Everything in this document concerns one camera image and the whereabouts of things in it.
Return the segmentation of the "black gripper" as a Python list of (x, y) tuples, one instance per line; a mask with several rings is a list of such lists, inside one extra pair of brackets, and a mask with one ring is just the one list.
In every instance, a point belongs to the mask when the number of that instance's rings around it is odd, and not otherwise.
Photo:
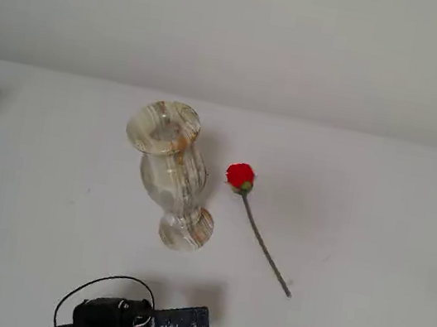
[(73, 327), (152, 327), (153, 309), (144, 300), (96, 298), (74, 308)]

